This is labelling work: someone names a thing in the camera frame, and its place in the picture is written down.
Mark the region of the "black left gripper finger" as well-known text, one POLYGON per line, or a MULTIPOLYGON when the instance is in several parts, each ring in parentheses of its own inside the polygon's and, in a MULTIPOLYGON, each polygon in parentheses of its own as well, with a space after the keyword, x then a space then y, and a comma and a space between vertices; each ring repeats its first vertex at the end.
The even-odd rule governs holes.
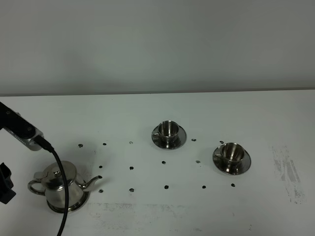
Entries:
POLYGON ((16 193, 12 190, 11 170, 4 164, 0 165, 0 202, 8 204, 16 193))

